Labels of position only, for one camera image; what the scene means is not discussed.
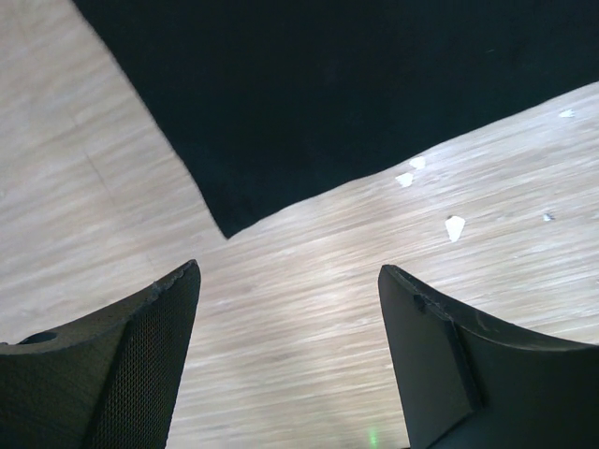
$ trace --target black plastic part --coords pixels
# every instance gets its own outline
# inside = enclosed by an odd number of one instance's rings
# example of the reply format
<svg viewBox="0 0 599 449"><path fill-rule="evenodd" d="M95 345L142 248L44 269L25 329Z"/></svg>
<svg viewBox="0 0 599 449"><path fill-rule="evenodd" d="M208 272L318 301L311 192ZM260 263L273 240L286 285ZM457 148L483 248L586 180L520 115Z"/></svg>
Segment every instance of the black plastic part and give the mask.
<svg viewBox="0 0 599 449"><path fill-rule="evenodd" d="M412 449L599 447L599 347L511 325L384 266Z"/></svg>
<svg viewBox="0 0 599 449"><path fill-rule="evenodd" d="M0 447L164 448L199 285L190 261L131 297L0 346Z"/></svg>

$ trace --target light wood surface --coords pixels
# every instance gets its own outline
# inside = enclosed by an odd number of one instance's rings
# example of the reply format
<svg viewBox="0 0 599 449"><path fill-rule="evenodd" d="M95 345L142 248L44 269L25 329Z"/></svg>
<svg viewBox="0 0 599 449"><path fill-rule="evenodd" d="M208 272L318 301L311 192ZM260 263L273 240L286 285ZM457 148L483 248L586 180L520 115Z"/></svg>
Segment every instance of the light wood surface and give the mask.
<svg viewBox="0 0 599 449"><path fill-rule="evenodd" d="M599 342L598 119L595 84L432 148L424 169L350 182L226 241L75 8L5 0L0 340L196 258L169 448L402 447L382 264L520 326ZM404 188L395 177L408 171ZM450 215L466 220L455 243Z"/></svg>

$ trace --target wooden floor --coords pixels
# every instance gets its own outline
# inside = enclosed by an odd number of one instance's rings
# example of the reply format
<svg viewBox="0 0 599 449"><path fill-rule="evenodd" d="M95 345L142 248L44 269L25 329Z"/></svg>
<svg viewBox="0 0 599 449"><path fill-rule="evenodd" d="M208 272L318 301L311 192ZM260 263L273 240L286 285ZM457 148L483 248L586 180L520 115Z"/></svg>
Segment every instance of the wooden floor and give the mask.
<svg viewBox="0 0 599 449"><path fill-rule="evenodd" d="M432 148L423 169L350 182L226 241L71 4L2 1L0 340L196 258L169 448L402 447L382 264L518 325L599 342L598 120L595 84ZM466 220L457 242L450 215Z"/></svg>

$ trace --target black cloth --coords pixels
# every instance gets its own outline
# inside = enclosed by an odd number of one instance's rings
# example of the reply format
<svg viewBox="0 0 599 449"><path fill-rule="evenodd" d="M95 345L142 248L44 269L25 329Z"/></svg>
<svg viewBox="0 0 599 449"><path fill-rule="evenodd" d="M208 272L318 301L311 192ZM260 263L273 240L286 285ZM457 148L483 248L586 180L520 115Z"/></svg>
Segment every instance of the black cloth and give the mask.
<svg viewBox="0 0 599 449"><path fill-rule="evenodd" d="M227 237L599 80L598 0L74 0Z"/></svg>

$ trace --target white fragment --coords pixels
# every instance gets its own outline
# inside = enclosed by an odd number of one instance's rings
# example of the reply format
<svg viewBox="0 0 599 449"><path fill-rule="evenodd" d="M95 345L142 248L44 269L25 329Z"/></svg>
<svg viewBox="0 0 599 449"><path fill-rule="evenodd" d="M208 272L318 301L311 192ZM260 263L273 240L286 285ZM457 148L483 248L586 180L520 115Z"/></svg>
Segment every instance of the white fragment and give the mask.
<svg viewBox="0 0 599 449"><path fill-rule="evenodd" d="M560 113L560 117L562 117L563 119L570 119L572 117L575 117L575 113L572 109L565 110L564 112Z"/></svg>
<svg viewBox="0 0 599 449"><path fill-rule="evenodd" d="M424 156L415 157L410 161L410 165L416 170L421 170L427 166L427 160L424 158Z"/></svg>
<svg viewBox="0 0 599 449"><path fill-rule="evenodd" d="M461 231L463 231L465 225L466 221L457 215L452 215L446 220L447 234L449 234L449 239L452 242L460 239Z"/></svg>
<svg viewBox="0 0 599 449"><path fill-rule="evenodd" d="M409 187L412 185L412 181L414 180L414 175L412 173L403 173L402 175L395 178L402 187Z"/></svg>

